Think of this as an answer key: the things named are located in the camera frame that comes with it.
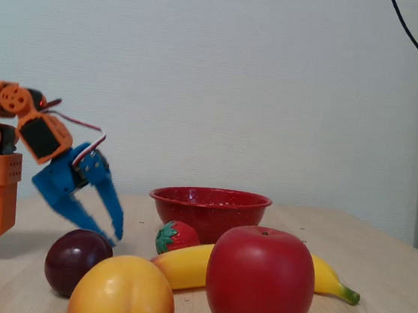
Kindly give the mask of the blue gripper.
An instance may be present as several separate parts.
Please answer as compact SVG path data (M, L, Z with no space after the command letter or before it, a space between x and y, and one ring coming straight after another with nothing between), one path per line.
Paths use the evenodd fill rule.
M113 239L99 228L81 202L71 195L88 184L93 185L111 217L115 237L118 241L123 238L123 208L113 184L109 164L103 154L94 149L75 166L72 165L74 159L88 146L89 143L81 143L55 157L32 177L32 182L54 212L79 229L92 230L102 235L115 247Z

